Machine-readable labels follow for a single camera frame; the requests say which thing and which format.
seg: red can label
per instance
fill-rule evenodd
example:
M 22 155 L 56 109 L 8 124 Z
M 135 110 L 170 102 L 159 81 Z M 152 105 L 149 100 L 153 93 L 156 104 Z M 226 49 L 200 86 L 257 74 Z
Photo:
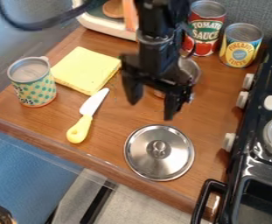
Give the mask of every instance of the red can label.
M 196 42 L 195 55 L 207 56 L 215 52 L 224 19 L 224 17 L 202 18 L 192 12 L 189 26 L 192 29 L 192 36 Z M 187 36 L 184 49 L 190 52 L 193 46 L 194 40 Z

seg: white knife blade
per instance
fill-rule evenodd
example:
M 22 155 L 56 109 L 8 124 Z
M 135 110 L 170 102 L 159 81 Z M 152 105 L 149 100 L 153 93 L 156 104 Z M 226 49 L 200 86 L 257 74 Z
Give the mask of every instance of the white knife blade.
M 101 106 L 104 98 L 108 95 L 109 89 L 107 87 L 103 88 L 96 94 L 88 98 L 80 107 L 80 113 L 82 115 L 92 116 L 95 111 Z

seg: metal pot lid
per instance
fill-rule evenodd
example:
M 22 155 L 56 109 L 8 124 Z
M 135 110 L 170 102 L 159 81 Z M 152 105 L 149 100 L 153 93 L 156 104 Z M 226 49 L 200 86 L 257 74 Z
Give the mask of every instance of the metal pot lid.
M 194 161 L 191 140 L 181 131 L 163 125 L 150 125 L 133 132 L 124 147 L 130 168 L 140 176 L 167 181 L 185 174 Z

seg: blue floor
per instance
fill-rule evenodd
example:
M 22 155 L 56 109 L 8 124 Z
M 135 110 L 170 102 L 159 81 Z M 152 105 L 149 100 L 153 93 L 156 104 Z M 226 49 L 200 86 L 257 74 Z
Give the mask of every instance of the blue floor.
M 82 170 L 0 133 L 0 206 L 18 224 L 42 224 Z

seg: stove knob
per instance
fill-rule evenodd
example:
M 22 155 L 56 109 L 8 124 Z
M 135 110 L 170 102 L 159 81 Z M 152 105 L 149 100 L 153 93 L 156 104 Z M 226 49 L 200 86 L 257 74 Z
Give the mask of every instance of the stove knob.
M 236 107 L 244 109 L 248 101 L 248 92 L 241 91 L 239 97 L 237 98 Z
M 267 110 L 272 110 L 272 95 L 268 95 L 264 102 L 263 102 L 263 107 Z
M 223 142 L 223 149 L 226 152 L 230 152 L 232 149 L 232 146 L 234 145 L 234 140 L 235 140 L 236 135 L 234 133 L 226 133 L 224 142 Z
M 242 83 L 242 88 L 245 88 L 246 90 L 250 90 L 253 84 L 254 76 L 255 75 L 253 73 L 247 73 L 245 80 Z

